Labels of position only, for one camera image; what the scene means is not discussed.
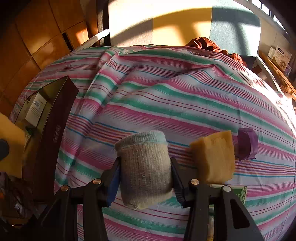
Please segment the purple object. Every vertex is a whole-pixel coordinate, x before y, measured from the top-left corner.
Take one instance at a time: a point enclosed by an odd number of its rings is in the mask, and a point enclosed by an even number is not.
[[[258,152],[258,136],[253,128],[239,128],[237,140],[239,164],[246,159],[255,159]]]

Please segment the yellow sponge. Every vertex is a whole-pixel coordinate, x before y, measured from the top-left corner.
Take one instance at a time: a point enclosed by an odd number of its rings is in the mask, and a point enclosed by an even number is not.
[[[235,169],[231,131],[202,137],[190,144],[197,165],[198,180],[206,183],[224,183],[232,178]]]

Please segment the striped bed sheet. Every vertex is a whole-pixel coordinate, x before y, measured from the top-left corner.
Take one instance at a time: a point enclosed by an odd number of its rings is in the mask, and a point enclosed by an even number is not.
[[[57,159],[55,190],[83,186],[100,177],[116,158],[114,144],[147,130],[161,130],[169,155],[194,168],[189,144],[239,127],[258,134],[255,160],[235,168],[228,184],[248,186],[245,206],[265,240],[280,240],[296,215],[295,114],[250,70],[219,53],[182,46],[92,47],[69,54],[42,70],[20,95],[25,99],[68,75],[79,89]],[[120,190],[104,208],[109,240],[182,240],[189,210],[176,197],[144,210],[123,205]],[[82,206],[78,237],[83,240]]]

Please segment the box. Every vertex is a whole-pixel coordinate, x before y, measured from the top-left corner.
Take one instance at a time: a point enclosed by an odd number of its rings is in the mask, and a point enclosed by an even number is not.
[[[268,57],[272,59],[275,52],[276,52],[276,50],[274,48],[270,47],[269,52],[268,52]]]
[[[31,199],[47,202],[54,196],[54,175],[63,132],[78,89],[68,76],[55,80],[27,98],[15,125],[33,132],[23,153],[22,178],[31,188]],[[46,104],[36,127],[24,120],[33,100],[41,95]]]
[[[291,59],[292,54],[290,54],[286,49],[284,49],[283,47],[280,47],[280,45],[278,45],[276,47],[275,53],[272,57],[272,62],[278,66],[278,68],[284,72],[287,68],[287,65]]]

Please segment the wooden panel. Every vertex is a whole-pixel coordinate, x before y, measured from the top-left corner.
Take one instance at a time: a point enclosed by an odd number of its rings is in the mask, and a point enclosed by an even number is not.
[[[0,98],[0,112],[3,115],[6,115],[7,117],[9,117],[12,109],[13,109],[13,105],[11,105],[3,95],[2,98]]]
[[[66,31],[66,34],[71,42],[73,49],[76,49],[78,46],[89,39],[85,21],[69,28]]]
[[[84,20],[79,0],[49,0],[49,2],[62,32]]]
[[[90,34],[89,36],[94,36],[98,33],[96,0],[80,0],[80,5],[85,16],[86,24]]]
[[[47,0],[32,0],[16,17],[16,23],[31,54],[60,33]]]
[[[40,69],[31,59],[16,73],[4,91],[4,96],[15,104],[27,84],[39,73]]]
[[[28,61],[29,55],[15,23],[8,25],[0,39],[0,92],[15,73]]]
[[[57,59],[69,54],[70,51],[62,37],[62,35],[56,36],[52,41],[40,49],[34,56],[34,60],[40,67],[44,69]]]
[[[287,77],[281,72],[281,70],[273,63],[271,60],[261,51],[259,50],[259,56],[264,60],[267,67],[273,73],[274,77],[281,81],[281,89],[287,91],[292,98],[296,101],[296,90],[293,85],[287,79]]]

